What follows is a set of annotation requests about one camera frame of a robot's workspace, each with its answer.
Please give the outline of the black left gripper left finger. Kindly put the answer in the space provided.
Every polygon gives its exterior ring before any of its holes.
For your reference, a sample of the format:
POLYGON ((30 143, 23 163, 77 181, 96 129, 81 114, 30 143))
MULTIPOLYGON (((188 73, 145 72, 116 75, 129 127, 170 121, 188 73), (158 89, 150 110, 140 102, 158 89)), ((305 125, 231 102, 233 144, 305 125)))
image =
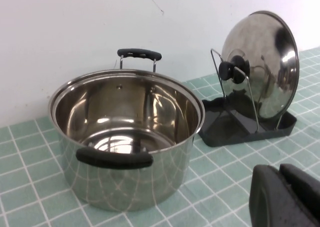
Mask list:
POLYGON ((301 227, 304 224, 304 213, 292 193, 276 168, 256 165, 249 195, 252 226, 301 227))

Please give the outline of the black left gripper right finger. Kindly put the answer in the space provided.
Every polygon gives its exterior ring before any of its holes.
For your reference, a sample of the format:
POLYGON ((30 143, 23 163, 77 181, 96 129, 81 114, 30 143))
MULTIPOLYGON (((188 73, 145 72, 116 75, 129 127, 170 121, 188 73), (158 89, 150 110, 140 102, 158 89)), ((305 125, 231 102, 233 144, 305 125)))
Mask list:
POLYGON ((320 226, 320 181, 293 164, 283 163, 279 172, 297 197, 297 202, 310 221, 320 226))

